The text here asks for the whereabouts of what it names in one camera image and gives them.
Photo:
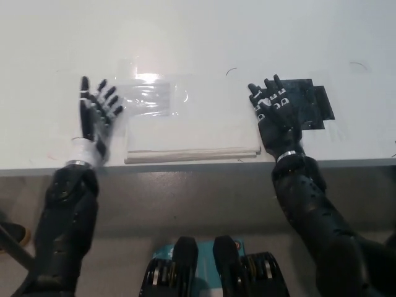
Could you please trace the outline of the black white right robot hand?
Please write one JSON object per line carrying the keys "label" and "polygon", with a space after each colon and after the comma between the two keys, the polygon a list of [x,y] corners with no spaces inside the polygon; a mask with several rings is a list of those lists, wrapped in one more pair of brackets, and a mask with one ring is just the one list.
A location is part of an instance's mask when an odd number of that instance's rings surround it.
{"label": "black white right robot hand", "polygon": [[259,134],[265,151],[278,162],[290,155],[304,155],[302,128],[278,75],[265,79],[265,87],[249,84],[249,100],[258,119]]}

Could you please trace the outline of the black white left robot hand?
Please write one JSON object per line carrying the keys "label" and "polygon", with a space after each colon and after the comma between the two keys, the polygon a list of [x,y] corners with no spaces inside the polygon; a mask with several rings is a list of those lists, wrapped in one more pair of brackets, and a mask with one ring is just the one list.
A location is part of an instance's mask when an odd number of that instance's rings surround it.
{"label": "black white left robot hand", "polygon": [[115,86],[102,80],[94,92],[90,91],[87,76],[80,83],[80,130],[81,136],[72,139],[68,165],[91,168],[103,166],[110,155],[110,143],[116,120],[124,111],[123,100]]}

